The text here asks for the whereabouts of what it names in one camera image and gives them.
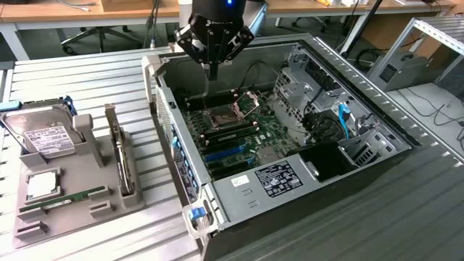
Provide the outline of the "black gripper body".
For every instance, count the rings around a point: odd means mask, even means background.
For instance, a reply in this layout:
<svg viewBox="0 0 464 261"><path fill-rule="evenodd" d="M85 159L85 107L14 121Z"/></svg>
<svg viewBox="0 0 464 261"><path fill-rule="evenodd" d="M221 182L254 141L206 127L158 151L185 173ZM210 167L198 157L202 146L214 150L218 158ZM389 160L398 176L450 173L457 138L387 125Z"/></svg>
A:
<svg viewBox="0 0 464 261"><path fill-rule="evenodd" d="M206 33L210 27L237 33L243 27L245 1L191 1L189 26L195 35Z"/></svg>

